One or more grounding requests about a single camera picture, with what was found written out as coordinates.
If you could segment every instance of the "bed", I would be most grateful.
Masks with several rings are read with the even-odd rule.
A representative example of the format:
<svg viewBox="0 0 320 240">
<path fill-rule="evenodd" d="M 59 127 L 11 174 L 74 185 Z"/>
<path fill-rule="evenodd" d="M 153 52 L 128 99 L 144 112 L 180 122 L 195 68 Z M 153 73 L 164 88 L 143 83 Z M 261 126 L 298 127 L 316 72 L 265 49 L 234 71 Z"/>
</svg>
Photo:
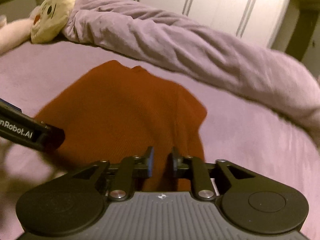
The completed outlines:
<svg viewBox="0 0 320 240">
<path fill-rule="evenodd" d="M 34 116 L 97 65 L 140 65 L 206 107 L 199 134 L 207 162 L 227 159 L 302 192 L 310 210 L 301 232 L 320 239 L 320 87 L 303 65 L 133 1 L 78 0 L 70 19 L 63 37 L 28 41 L 0 57 L 2 99 Z M 57 171 L 4 139 L 0 150 L 0 239 L 11 240 L 23 232 L 14 212 L 19 196 Z"/>
</svg>

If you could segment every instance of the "white wardrobe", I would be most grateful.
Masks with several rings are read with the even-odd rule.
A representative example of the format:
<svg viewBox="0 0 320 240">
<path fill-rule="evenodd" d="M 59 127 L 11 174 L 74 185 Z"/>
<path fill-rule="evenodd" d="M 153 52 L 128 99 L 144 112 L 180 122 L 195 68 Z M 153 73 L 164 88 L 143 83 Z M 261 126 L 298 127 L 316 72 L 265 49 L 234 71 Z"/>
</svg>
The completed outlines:
<svg viewBox="0 0 320 240">
<path fill-rule="evenodd" d="M 289 0 L 137 0 L 184 14 L 246 42 L 271 47 Z"/>
</svg>

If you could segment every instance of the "orange beak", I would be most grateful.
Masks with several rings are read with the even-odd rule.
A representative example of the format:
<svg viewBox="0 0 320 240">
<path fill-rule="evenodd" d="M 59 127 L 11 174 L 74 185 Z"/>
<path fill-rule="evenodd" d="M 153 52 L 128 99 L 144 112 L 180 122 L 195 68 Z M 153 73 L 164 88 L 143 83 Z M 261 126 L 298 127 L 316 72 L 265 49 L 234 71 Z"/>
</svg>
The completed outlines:
<svg viewBox="0 0 320 240">
<path fill-rule="evenodd" d="M 37 15 L 36 15 L 35 21 L 33 22 L 33 25 L 35 25 L 38 20 L 40 20 L 40 14 L 37 14 Z"/>
</svg>

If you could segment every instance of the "white crosshair mark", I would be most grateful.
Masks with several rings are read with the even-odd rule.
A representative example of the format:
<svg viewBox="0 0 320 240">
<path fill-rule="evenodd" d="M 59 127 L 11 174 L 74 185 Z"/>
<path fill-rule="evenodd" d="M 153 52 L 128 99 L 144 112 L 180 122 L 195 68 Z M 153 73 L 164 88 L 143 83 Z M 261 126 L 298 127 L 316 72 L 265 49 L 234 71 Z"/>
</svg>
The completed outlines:
<svg viewBox="0 0 320 240">
<path fill-rule="evenodd" d="M 158 198 L 160 198 L 160 199 L 165 199 L 166 197 L 167 197 L 167 195 L 165 195 L 163 193 L 158 196 Z"/>
</svg>

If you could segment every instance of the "gray ribbed surface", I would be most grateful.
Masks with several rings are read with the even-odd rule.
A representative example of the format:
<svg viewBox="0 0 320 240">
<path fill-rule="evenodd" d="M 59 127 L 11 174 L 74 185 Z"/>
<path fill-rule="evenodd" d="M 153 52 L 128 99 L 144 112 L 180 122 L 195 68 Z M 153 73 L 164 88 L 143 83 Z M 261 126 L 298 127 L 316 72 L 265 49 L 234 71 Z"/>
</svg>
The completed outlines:
<svg viewBox="0 0 320 240">
<path fill-rule="evenodd" d="M 306 240 L 298 232 L 285 236 L 254 236 L 228 224 L 212 203 L 193 199 L 188 192 L 136 192 L 132 199 L 112 203 L 92 227 L 69 237 L 21 240 Z"/>
</svg>

